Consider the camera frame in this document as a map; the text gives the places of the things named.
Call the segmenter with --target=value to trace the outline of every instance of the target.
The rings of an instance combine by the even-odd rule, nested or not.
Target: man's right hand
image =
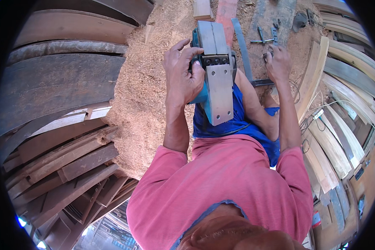
[[[276,87],[280,87],[281,84],[288,86],[291,70],[290,54],[285,48],[280,46],[270,45],[270,48],[274,51],[274,56],[272,57],[270,52],[267,53],[268,77],[275,83]]]

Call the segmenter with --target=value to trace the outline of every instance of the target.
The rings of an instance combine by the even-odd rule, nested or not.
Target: curved wooden board
[[[34,12],[14,47],[47,40],[78,39],[124,44],[135,26],[117,19],[78,10]]]
[[[328,57],[326,58],[324,71],[348,81],[375,97],[375,82],[349,64]]]
[[[371,46],[370,40],[368,39],[367,36],[357,32],[357,31],[354,31],[352,29],[348,29],[346,27],[342,27],[342,26],[334,25],[334,24],[324,24],[324,28],[328,29],[328,30],[340,32],[340,33],[346,34],[346,35],[351,36],[351,37],[354,37],[355,39],[358,39],[361,42]]]
[[[312,2],[320,9],[320,11],[343,14],[355,18],[355,15],[349,6],[347,6],[347,4],[344,2],[340,2],[338,0],[313,0]]]
[[[8,57],[7,66],[26,59],[54,54],[84,52],[125,54],[127,49],[127,45],[100,41],[54,40],[29,44],[12,51]]]
[[[364,53],[333,40],[329,42],[328,52],[361,70],[375,82],[375,61]]]
[[[47,114],[114,98],[124,61],[118,56],[60,54],[5,68],[0,88],[0,135]]]

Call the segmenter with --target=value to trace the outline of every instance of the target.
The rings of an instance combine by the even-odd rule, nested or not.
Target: wooden plank
[[[351,150],[350,143],[347,140],[347,138],[345,136],[345,133],[343,132],[340,125],[335,121],[334,117],[332,116],[332,114],[330,113],[330,111],[327,108],[324,109],[324,113],[321,115],[321,119],[325,123],[327,128],[329,128],[331,133],[335,136],[337,141],[340,143],[341,147],[343,148],[343,150],[346,153],[347,159],[352,164],[353,163],[358,164],[358,159],[354,157],[353,151]]]
[[[120,191],[122,186],[125,184],[125,182],[128,180],[128,177],[120,177],[117,179],[114,184],[111,187],[104,187],[105,190],[103,190],[99,196],[97,197],[96,202],[108,207],[110,202],[114,199],[115,195]]]
[[[327,58],[324,71],[348,81],[375,97],[375,82],[349,64],[333,58]]]
[[[41,212],[28,209],[26,216],[35,227],[40,227],[49,218],[60,212],[69,203],[81,196],[96,183],[110,176],[118,168],[117,164],[102,165],[83,174],[76,183],[64,183],[47,193]],[[35,207],[35,200],[28,203],[28,208]]]
[[[211,18],[210,0],[193,0],[193,18],[195,20],[206,20]]]
[[[355,29],[361,30],[362,32],[365,32],[363,27],[358,22],[350,20],[349,18],[344,18],[340,15],[335,15],[335,14],[331,14],[331,13],[321,13],[321,16],[322,16],[323,22],[325,22],[325,23],[327,21],[338,22],[338,23],[341,23],[341,24],[351,26]]]
[[[93,0],[99,2],[107,7],[110,7],[126,16],[136,20],[136,22],[145,25],[154,5],[147,0]]]
[[[32,13],[14,47],[46,40],[76,39],[125,44],[136,26],[78,10],[39,10]]]
[[[26,59],[65,53],[114,53],[125,54],[127,45],[86,40],[55,40],[29,44],[10,53],[7,66]]]
[[[342,182],[339,182],[339,185],[335,187],[335,191],[338,194],[341,210],[343,212],[343,217],[346,220],[347,216],[349,216],[349,200],[347,198],[346,191],[344,190]]]
[[[296,0],[279,1],[277,4],[269,0],[257,0],[253,17],[251,18],[250,28],[246,35],[246,44],[251,40],[260,40],[257,27],[262,28],[262,33],[265,39],[272,37],[271,27],[272,23],[277,23],[280,19],[280,28],[278,29],[278,44],[282,47],[287,47],[290,30],[293,24],[293,19],[296,9]],[[249,45],[248,52],[250,57],[250,65],[252,67],[253,79],[268,78],[267,68],[264,63],[263,54],[268,52],[267,46]]]
[[[375,82],[375,61],[360,51],[337,41],[330,41],[328,52],[364,72]]]
[[[29,182],[26,179],[23,179],[8,191],[8,196],[10,197],[10,199],[14,199],[22,192],[27,190],[30,186],[31,185],[29,184]]]
[[[34,185],[30,186],[23,194],[15,198],[12,203],[15,208],[21,207],[41,196],[42,194],[45,194],[50,190],[60,186],[61,184],[63,184],[63,182],[61,181],[58,174],[52,173],[39,182],[35,183]]]
[[[355,19],[355,15],[344,2],[336,0],[313,0],[312,2],[320,11],[343,14]]]
[[[109,133],[107,135],[103,135],[104,141],[105,142],[111,141],[115,132],[116,132],[116,130],[112,130],[111,133]],[[89,153],[93,150],[96,150],[96,149],[98,149],[102,146],[102,143],[101,143],[102,139],[100,139],[100,141],[99,141],[97,139],[97,137],[95,137],[95,136],[89,137],[89,138],[90,139],[87,139],[83,146],[80,146],[80,147],[77,147],[77,148],[73,146],[73,148],[74,148],[73,150],[71,150],[69,152],[66,152],[62,156],[54,159],[53,161],[45,164],[44,166],[42,166],[39,169],[35,170],[34,172],[30,173],[29,174],[30,179],[28,180],[28,182],[31,183],[31,184],[37,183],[42,178],[48,176],[49,174],[53,173],[54,171],[59,170],[61,167],[67,166],[67,164],[69,164],[70,167],[67,168],[67,172],[64,172],[64,175],[67,178],[67,180],[72,180],[73,178],[70,179],[72,168],[80,167],[80,168],[83,169],[83,166],[85,166],[86,170],[82,170],[82,173],[85,173],[86,171],[92,169],[93,165],[98,166],[99,164],[97,164],[97,162],[101,162],[101,163],[106,162],[107,160],[103,161],[103,159],[101,159],[101,157],[103,155],[101,155],[100,153],[92,154],[92,157],[89,157],[90,165],[88,165],[88,163],[86,163],[86,162],[83,162],[83,164],[79,164],[80,163],[79,160],[75,161],[76,159],[78,159],[78,158],[86,155],[87,153]]]
[[[327,103],[330,104],[330,103],[332,103],[334,101],[336,101],[336,100],[334,98],[330,97],[329,100],[327,101]],[[332,107],[334,109],[334,111],[343,119],[343,121],[347,124],[347,126],[349,126],[350,130],[354,131],[354,129],[355,129],[355,123],[349,117],[347,111],[344,110],[342,107],[340,107],[340,105],[337,104],[336,102],[332,103],[330,105],[330,107]]]
[[[9,172],[10,170],[14,169],[15,167],[18,167],[19,165],[21,165],[23,162],[21,160],[21,157],[20,156],[17,156],[15,158],[12,158],[11,160],[5,162],[3,164],[3,167],[4,167],[4,170],[6,172]]]
[[[102,120],[94,119],[51,130],[20,145],[18,152],[22,162],[26,163],[56,145],[104,125],[105,123]]]
[[[99,137],[100,135],[109,135],[117,130],[117,127],[105,127],[93,133],[87,134],[81,138],[78,138],[70,143],[67,143],[55,150],[51,151],[50,153],[45,154],[44,156],[34,160],[33,162],[29,163],[18,172],[13,174],[9,179],[5,181],[5,186],[7,189],[10,189],[15,184],[17,184],[23,178],[29,176],[29,174],[33,173],[34,171],[40,169],[41,167],[45,166],[46,164],[50,164],[52,161],[61,160],[59,158],[64,158],[65,155],[69,152],[72,152],[75,149],[80,148],[81,146],[95,140],[95,138]]]
[[[348,145],[353,153],[353,158],[349,160],[353,167],[356,168],[360,164],[361,159],[364,157],[364,150],[362,149],[362,146],[343,119],[331,107],[326,106],[326,110],[327,114],[330,114],[335,120],[336,124],[341,128],[344,137],[347,139]]]
[[[232,47],[234,38],[234,26],[231,19],[236,17],[238,0],[219,0],[215,22],[224,26],[226,45]]]
[[[319,197],[320,191],[322,189],[321,184],[318,181],[318,178],[316,177],[314,170],[311,167],[311,163],[309,162],[306,154],[303,155],[303,160],[304,160],[305,169],[307,170],[308,178],[310,179],[311,188],[314,191],[315,195]]]
[[[346,87],[343,83],[335,78],[323,74],[322,81],[330,89],[336,92],[340,97],[350,103],[350,106],[360,112],[368,122],[375,124],[375,113],[372,109],[350,88]]]
[[[335,172],[332,169],[332,165],[330,164],[320,144],[310,133],[310,131],[305,131],[303,133],[302,138],[303,140],[308,140],[310,150],[307,153],[305,153],[305,155],[307,155],[308,158],[310,158],[314,171],[320,177],[319,180],[321,180],[324,176],[330,186],[329,188],[323,189],[324,193],[327,193],[331,188],[335,188],[338,184],[338,180],[336,178]]]
[[[343,179],[346,177],[351,170],[350,163],[343,149],[340,147],[340,144],[336,141],[329,129],[320,131],[313,122],[310,124],[309,130],[325,151],[339,178]]]
[[[101,218],[105,217],[106,214],[110,213],[111,211],[113,211],[114,209],[116,209],[117,207],[119,207],[122,203],[124,203],[127,199],[129,199],[131,197],[133,191],[134,190],[132,189],[131,191],[129,191],[128,193],[125,193],[122,197],[120,197],[119,199],[117,199],[115,202],[111,203],[108,207],[103,208],[97,214],[97,216],[93,219],[93,223],[95,223],[96,221],[98,221]]]
[[[315,48],[311,49],[310,58],[305,69],[304,76],[301,78],[301,83],[299,85],[300,100],[295,104],[299,123],[303,120],[305,113],[310,107],[310,100],[314,97],[320,83],[325,67],[329,41],[330,40],[328,37],[321,37],[319,50],[317,49],[318,44],[313,42],[313,47]]]
[[[18,147],[18,145],[20,145],[33,132],[54,121],[55,119],[58,119],[59,117],[65,115],[66,113],[70,112],[70,110],[71,109],[62,110],[39,117],[21,127],[0,146],[0,165],[2,165],[5,159],[10,155],[10,153],[13,152]]]
[[[339,82],[343,83],[345,86],[347,86],[349,89],[351,89],[352,91],[354,91],[359,97],[361,97],[361,99],[364,100],[364,102],[372,109],[372,111],[375,113],[375,101],[374,101],[374,98],[368,94],[367,92],[365,92],[364,90],[362,90],[361,88],[353,85],[353,84],[350,84],[348,82],[346,82],[345,80],[341,79],[340,77],[337,77],[337,76],[333,76],[333,78],[335,78],[336,80],[338,80]]]
[[[114,143],[102,146],[61,168],[68,181],[118,156]]]
[[[109,101],[124,61],[99,54],[59,54],[6,67],[0,88],[0,135],[47,114]]]

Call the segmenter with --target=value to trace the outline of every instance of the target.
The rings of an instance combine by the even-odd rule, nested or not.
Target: fingers
[[[171,47],[170,51],[178,50],[181,51],[186,45],[190,42],[190,38],[186,38],[184,40],[179,41],[177,44]]]
[[[195,55],[201,54],[203,52],[204,52],[204,49],[201,47],[200,48],[198,47],[186,48],[180,56],[180,62],[184,65],[184,67],[186,66],[186,69],[187,69],[189,67],[189,62],[192,60],[192,58]]]
[[[195,61],[191,66],[191,79],[199,85],[204,83],[205,70],[200,65],[199,61]]]

